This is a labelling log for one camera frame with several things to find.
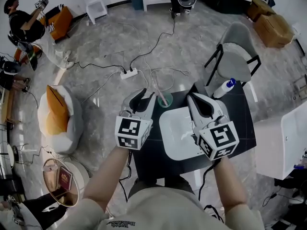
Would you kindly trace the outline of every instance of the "trash can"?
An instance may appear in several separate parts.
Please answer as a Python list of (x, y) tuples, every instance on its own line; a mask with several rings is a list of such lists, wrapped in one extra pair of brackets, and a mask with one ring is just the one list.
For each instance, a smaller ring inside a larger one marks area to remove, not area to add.
[(143, 0), (131, 0), (132, 6), (135, 10), (142, 10), (143, 7)]

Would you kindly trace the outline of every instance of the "beige shirt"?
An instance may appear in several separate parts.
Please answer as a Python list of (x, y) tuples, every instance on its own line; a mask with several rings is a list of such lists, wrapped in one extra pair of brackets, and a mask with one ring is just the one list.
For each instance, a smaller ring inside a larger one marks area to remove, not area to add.
[(166, 187), (139, 191), (128, 200), (127, 213), (108, 219), (91, 199), (82, 199), (59, 230), (264, 230), (247, 205), (231, 209), (223, 224), (203, 211), (194, 194)]

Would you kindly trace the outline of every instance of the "cardboard box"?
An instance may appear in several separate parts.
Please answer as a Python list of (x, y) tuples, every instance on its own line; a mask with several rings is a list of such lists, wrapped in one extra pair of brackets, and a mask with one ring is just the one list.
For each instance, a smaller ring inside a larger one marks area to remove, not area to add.
[(254, 29), (266, 47), (282, 48), (292, 41), (294, 36), (287, 21), (278, 14), (261, 15)]
[(274, 10), (263, 0), (252, 0), (252, 4), (247, 10), (248, 17), (256, 22), (260, 15), (276, 14)]

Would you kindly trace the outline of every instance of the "power strip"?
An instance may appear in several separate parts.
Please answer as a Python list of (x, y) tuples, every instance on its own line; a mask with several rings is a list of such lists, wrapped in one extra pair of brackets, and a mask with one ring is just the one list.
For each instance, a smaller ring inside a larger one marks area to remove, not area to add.
[(123, 72), (121, 72), (120, 78), (121, 78), (122, 80), (124, 80), (124, 79), (131, 78), (131, 77), (133, 77), (133, 76), (135, 76), (135, 75), (138, 75), (138, 71), (136, 70), (136, 68), (133, 68), (132, 70), (133, 70), (133, 71), (128, 70), (126, 74), (123, 73)]

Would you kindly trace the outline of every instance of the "orange pillow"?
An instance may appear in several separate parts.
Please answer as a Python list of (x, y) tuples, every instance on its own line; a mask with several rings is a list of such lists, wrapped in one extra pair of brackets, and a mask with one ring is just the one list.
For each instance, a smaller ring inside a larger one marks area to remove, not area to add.
[(51, 135), (67, 131), (69, 111), (64, 98), (58, 91), (47, 85), (47, 102), (50, 113), (47, 117), (46, 128)]

